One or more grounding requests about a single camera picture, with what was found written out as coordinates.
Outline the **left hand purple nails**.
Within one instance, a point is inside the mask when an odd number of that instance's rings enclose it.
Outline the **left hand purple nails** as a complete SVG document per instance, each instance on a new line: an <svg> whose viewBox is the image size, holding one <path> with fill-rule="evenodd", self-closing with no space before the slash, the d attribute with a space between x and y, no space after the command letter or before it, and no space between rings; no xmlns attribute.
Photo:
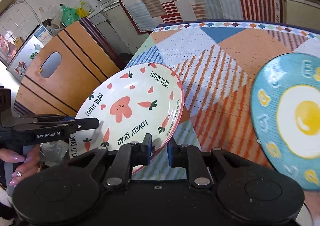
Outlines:
<svg viewBox="0 0 320 226"><path fill-rule="evenodd" d="M10 177L9 185L15 187L22 180L37 173L40 161L40 145L35 145L26 157L9 149L1 149L1 160L6 163L20 163Z"/></svg>

